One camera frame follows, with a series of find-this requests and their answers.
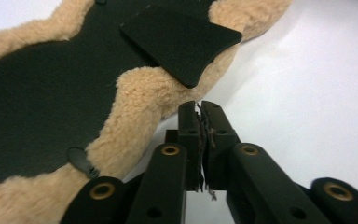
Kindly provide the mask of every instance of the brass grommet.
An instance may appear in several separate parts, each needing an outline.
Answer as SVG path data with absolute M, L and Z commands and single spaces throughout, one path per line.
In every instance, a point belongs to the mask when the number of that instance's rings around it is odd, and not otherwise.
M 108 182 L 97 184 L 94 186 L 94 188 L 91 189 L 89 196 L 95 200 L 106 199 L 112 196 L 112 194 L 115 192 L 115 189 L 115 186 Z
M 242 152 L 245 153 L 246 155 L 249 155 L 249 156 L 257 156 L 258 155 L 258 150 L 257 148 L 254 148 L 254 147 L 243 147 L 242 149 Z
M 162 154 L 166 156 L 174 156 L 178 154 L 179 151 L 180 151 L 179 147 L 174 147 L 174 146 L 166 146 L 161 150 Z
M 331 197 L 340 201 L 347 202 L 353 200 L 353 195 L 350 191 L 332 182 L 328 182 L 324 185 L 324 191 Z

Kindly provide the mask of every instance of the beige fleece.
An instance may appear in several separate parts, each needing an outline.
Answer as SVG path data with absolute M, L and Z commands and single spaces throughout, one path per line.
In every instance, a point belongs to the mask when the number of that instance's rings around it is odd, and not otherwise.
M 30 44 L 74 36 L 93 2 L 63 0 L 50 19 L 0 32 L 0 58 Z M 247 40 L 265 33 L 290 2 L 219 0 L 211 6 L 210 20 L 242 32 L 242 39 Z M 181 103 L 201 99 L 227 71 L 238 47 L 218 55 L 194 89 L 186 89 L 160 67 L 135 68 L 122 74 L 110 116 L 100 136 L 87 147 L 89 159 L 101 174 L 124 177 L 143 155 L 161 118 Z M 87 181 L 69 164 L 51 174 L 9 178 L 0 184 L 0 223 L 58 223 Z

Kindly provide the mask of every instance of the white background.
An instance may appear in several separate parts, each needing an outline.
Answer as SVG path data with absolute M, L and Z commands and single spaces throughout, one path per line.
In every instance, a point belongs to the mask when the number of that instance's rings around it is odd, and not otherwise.
M 46 18 L 61 0 L 0 1 L 0 29 Z M 267 33 L 244 43 L 205 100 L 221 105 L 242 142 L 263 147 L 297 183 L 318 177 L 358 188 L 358 1 L 295 0 Z M 164 120 L 151 149 L 177 117 Z M 233 223 L 219 192 L 187 194 L 186 223 Z

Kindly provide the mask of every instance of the black fabric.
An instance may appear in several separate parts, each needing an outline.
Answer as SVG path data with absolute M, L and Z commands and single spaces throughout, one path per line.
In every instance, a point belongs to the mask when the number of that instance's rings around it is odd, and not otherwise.
M 208 20 L 212 1 L 106 1 L 70 41 L 17 50 L 0 60 L 0 181 L 35 176 L 67 163 L 68 147 L 98 137 L 123 72 L 156 66 L 118 30 L 148 5 Z
M 195 88 L 206 66 L 242 38 L 240 32 L 157 6 L 120 30 L 187 88 Z

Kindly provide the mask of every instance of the black fabric patch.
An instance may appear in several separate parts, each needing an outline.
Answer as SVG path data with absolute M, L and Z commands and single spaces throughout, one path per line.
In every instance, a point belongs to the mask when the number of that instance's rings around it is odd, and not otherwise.
M 122 36 L 119 25 L 160 5 L 208 20 L 212 1 L 107 0 L 93 6 L 70 41 L 17 50 L 0 60 L 0 181 L 50 173 L 68 147 L 98 137 L 120 74 L 153 60 Z
M 120 30 L 187 88 L 196 87 L 206 66 L 242 38 L 226 27 L 157 6 Z

